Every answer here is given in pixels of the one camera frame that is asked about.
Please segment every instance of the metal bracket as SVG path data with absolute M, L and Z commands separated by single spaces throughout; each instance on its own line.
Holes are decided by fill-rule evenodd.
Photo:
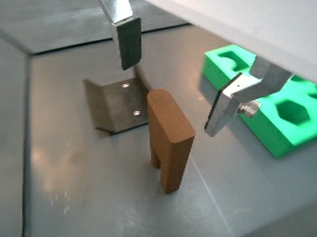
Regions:
M 205 126 L 212 137 L 237 114 L 252 118 L 261 107 L 256 99 L 278 92 L 292 77 L 288 70 L 258 56 L 250 74 L 248 77 L 240 73 L 217 94 Z
M 150 88 L 139 69 L 135 78 L 101 86 L 84 80 L 94 127 L 113 133 L 147 123 L 146 96 Z

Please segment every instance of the metal plate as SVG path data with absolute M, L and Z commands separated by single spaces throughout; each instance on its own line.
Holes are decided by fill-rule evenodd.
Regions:
M 119 132 L 147 123 L 146 89 L 142 79 L 134 78 L 99 86 L 84 80 L 94 127 Z

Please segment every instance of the hexagonal hole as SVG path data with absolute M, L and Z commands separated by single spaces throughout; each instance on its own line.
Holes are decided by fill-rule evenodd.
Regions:
M 304 81 L 304 79 L 301 77 L 298 77 L 297 75 L 292 76 L 292 81 Z
M 236 62 L 236 67 L 234 67 L 234 71 L 241 71 L 244 69 L 249 69 L 248 64 L 244 62 L 244 60 L 241 59 L 241 57 L 238 55 L 236 55 L 236 53 L 233 51 L 228 51 L 220 54 L 221 57 L 228 57 L 229 59 L 232 59 Z
M 307 108 L 296 104 L 293 101 L 288 100 L 276 105 L 276 107 L 278 116 L 290 123 L 300 125 L 301 123 L 309 121 L 309 113 Z

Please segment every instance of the screw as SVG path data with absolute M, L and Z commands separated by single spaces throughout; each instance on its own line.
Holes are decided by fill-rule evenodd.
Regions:
M 139 110 L 134 111 L 134 116 L 139 116 L 142 114 L 142 112 Z
M 129 85 L 129 83 L 125 83 L 123 84 L 123 88 L 127 88 L 130 85 Z
M 238 113 L 244 113 L 249 118 L 254 117 L 261 108 L 261 103 L 257 100 L 244 103 L 240 107 Z

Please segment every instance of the brown wooden block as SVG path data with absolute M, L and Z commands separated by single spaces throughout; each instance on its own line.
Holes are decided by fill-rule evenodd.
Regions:
M 191 151 L 194 129 L 173 98 L 162 89 L 147 95 L 151 163 L 161 168 L 161 185 L 166 193 L 178 190 Z

